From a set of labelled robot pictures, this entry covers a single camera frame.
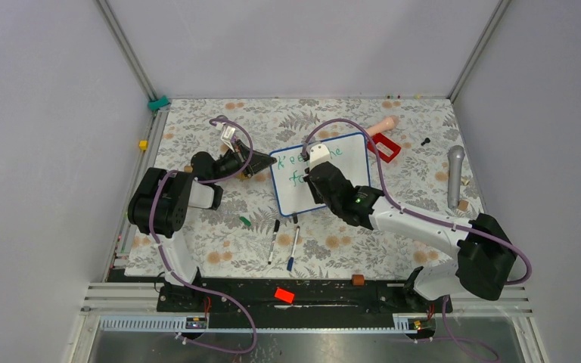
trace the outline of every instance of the red box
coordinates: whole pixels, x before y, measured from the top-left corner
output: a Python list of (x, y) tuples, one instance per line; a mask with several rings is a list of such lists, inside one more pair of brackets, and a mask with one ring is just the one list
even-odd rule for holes
[(295, 294), (278, 287), (277, 291), (275, 291), (275, 297), (281, 301), (292, 304), (293, 299), (295, 299)]
[[(388, 137), (382, 135), (382, 133), (375, 134), (372, 137), (372, 139), (375, 142), (375, 144), (381, 144), (392, 151), (391, 155), (386, 155), (384, 152), (382, 152), (382, 147), (377, 147), (377, 151), (380, 152), (380, 158), (384, 160), (385, 163), (390, 163), (390, 161), (395, 159), (397, 154), (399, 154), (399, 151), (402, 150), (402, 148), (398, 144), (392, 142)], [(366, 147), (373, 154), (375, 154), (375, 149), (373, 148), (373, 144), (371, 144), (370, 141), (366, 144)]]

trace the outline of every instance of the gray wall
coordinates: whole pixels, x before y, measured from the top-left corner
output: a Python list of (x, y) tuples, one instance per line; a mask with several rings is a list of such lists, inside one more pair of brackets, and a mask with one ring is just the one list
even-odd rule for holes
[(0, 0), (0, 361), (61, 359), (145, 105), (94, 2)]
[(581, 361), (581, 2), (513, 1), (455, 106), (486, 207), (533, 262), (551, 362)]
[(498, 0), (110, 0), (176, 97), (446, 96)]

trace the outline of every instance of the gray floor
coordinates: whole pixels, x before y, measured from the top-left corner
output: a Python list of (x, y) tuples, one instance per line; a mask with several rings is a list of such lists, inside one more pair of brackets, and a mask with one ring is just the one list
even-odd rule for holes
[[(436, 337), (446, 336), (438, 319)], [(524, 361), (513, 327), (505, 318), (463, 318), (450, 322), (457, 337), (482, 340), (495, 348), (503, 362)], [(400, 363), (400, 362), (475, 362), (453, 342), (396, 343), (405, 336), (397, 334), (258, 334), (255, 350), (241, 356), (215, 352), (190, 344), (183, 346), (173, 334), (99, 332), (91, 363), (158, 362), (240, 362), (240, 363)], [(206, 334), (200, 338), (226, 348), (250, 345), (248, 334)], [(470, 346), (483, 357), (489, 353)]]

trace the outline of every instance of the floral tablecloth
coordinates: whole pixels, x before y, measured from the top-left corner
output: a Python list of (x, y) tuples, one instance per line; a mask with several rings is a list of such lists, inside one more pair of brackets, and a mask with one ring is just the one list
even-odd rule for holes
[[(294, 146), (319, 123), (333, 118), (371, 126), (385, 116), (397, 115), (395, 129), (384, 134), (402, 147), (399, 156), (384, 163), (390, 193), (414, 206), (449, 216), (474, 218), (481, 211), (480, 197), (467, 159), (462, 167), (461, 199), (466, 211), (446, 206), (447, 150), (463, 145), (452, 105), (448, 100), (387, 99), (195, 99), (173, 100), (161, 138), (155, 166), (183, 169), (193, 154), (208, 151), (217, 158), (225, 151), (219, 131), (208, 120), (226, 115), (253, 138), (255, 150), (270, 153)], [(330, 138), (353, 132), (336, 124), (318, 133)], [(429, 138), (430, 143), (421, 146)], [(371, 185), (379, 188), (377, 166), (369, 154)], [(381, 231), (348, 226), (319, 209), (300, 215), (301, 239), (293, 271), (286, 271), (294, 236), (293, 222), (279, 215), (269, 170), (248, 180), (221, 183), (222, 204), (217, 211), (188, 210), (183, 233), (188, 249), (207, 277), (235, 278), (406, 278), (413, 268), (436, 265), (449, 257), (422, 242)], [(250, 220), (246, 226), (239, 217)], [(272, 228), (280, 219), (275, 258), (267, 264)], [(163, 271), (151, 237), (135, 234), (128, 276), (155, 276)]]

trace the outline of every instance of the teal clamp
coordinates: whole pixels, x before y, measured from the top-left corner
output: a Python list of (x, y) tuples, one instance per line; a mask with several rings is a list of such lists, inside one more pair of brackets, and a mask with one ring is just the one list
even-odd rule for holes
[(166, 106), (169, 103), (170, 103), (170, 101), (168, 101), (168, 97), (163, 96), (162, 98), (160, 98), (156, 101), (148, 102), (148, 108), (150, 109), (150, 111), (156, 111), (156, 110), (159, 110), (161, 107)]

